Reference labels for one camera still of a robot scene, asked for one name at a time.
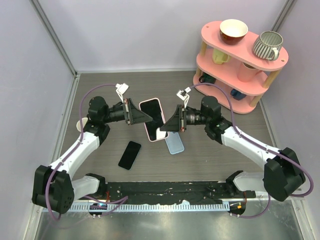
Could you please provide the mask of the blue phone case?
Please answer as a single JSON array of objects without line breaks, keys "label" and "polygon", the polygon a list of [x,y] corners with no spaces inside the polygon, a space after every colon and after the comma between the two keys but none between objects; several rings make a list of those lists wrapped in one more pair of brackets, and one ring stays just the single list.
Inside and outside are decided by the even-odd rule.
[{"label": "blue phone case", "polygon": [[185,150],[178,132],[168,132],[168,137],[165,139],[165,142],[171,155],[182,153]]}]

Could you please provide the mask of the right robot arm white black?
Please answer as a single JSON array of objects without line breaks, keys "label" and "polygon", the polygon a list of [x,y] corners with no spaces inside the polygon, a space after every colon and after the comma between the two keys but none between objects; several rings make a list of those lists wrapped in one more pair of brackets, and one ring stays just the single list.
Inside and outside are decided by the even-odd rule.
[{"label": "right robot arm white black", "polygon": [[262,169],[261,172],[236,172],[225,186],[230,197],[236,198],[245,191],[266,192],[283,202],[306,181],[292,149],[269,146],[235,127],[222,116],[221,105],[213,96],[203,97],[200,109],[177,105],[173,116],[160,130],[184,132],[188,125],[203,125],[211,140],[238,151]]}]

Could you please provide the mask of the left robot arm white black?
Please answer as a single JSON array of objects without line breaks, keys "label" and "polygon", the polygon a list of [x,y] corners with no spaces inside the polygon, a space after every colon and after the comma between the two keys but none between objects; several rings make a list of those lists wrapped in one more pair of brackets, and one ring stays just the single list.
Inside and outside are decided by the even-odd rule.
[{"label": "left robot arm white black", "polygon": [[103,176],[88,173],[74,180],[78,168],[106,140],[109,123],[125,121],[128,125],[151,122],[148,114],[139,110],[131,98],[109,107],[105,99],[96,96],[89,101],[87,122],[79,138],[49,166],[40,165],[34,174],[32,202],[59,214],[66,213],[75,200],[85,196],[102,199],[107,192]]}]

